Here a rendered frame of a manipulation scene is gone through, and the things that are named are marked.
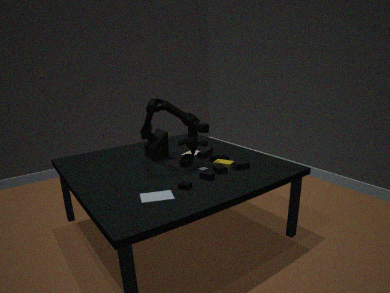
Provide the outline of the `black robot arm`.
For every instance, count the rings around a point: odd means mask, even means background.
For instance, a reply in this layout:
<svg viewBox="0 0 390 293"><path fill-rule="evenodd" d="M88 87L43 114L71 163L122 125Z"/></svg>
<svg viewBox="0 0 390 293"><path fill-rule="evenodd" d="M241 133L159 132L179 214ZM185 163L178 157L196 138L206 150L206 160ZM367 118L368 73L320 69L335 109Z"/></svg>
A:
<svg viewBox="0 0 390 293"><path fill-rule="evenodd" d="M161 106L158 106L158 104L161 103ZM200 123L200 119L195 117L195 115L191 113L185 113L181 109L175 107L174 105L170 104L166 100L161 100L159 98L151 98L147 107L147 115L145 119L145 123L140 131L141 138L143 140L148 139L149 143L153 144L156 139L158 138L156 135L154 135L151 132L152 124L151 120L153 117L153 113L160 111L160 110L166 110L169 113L173 114L174 116L180 118L186 126L188 126L188 132L189 133L196 133L197 131L200 133L209 133L209 125L207 123ZM196 123L195 123L196 121ZM196 136L190 136L188 134L188 137L186 139L186 146L193 146L196 145L197 139Z"/></svg>

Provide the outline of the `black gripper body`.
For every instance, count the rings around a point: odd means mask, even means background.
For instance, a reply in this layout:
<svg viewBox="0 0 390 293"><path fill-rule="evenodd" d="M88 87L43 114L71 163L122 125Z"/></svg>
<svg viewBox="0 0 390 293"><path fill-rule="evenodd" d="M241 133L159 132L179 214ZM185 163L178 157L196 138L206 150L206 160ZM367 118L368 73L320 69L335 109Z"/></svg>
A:
<svg viewBox="0 0 390 293"><path fill-rule="evenodd" d="M197 133L188 133L188 134L190 134L190 136L195 135L196 139L197 139ZM184 144L186 144L186 140L181 139L181 140L178 141L178 145L183 146ZM206 147L208 145L208 141L207 140L201 140L201 142L197 142L196 145L194 144L194 146L198 146L198 145Z"/></svg>

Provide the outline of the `yellow rectangular block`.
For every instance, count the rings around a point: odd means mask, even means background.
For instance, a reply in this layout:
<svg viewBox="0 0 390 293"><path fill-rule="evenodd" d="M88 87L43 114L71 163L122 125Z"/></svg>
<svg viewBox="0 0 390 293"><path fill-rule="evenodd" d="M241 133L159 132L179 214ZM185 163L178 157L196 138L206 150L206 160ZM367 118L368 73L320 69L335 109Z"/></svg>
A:
<svg viewBox="0 0 390 293"><path fill-rule="evenodd" d="M234 161L225 160L225 159L217 159L216 161L213 162L213 164L223 164L228 169L231 169L233 167L233 163Z"/></svg>

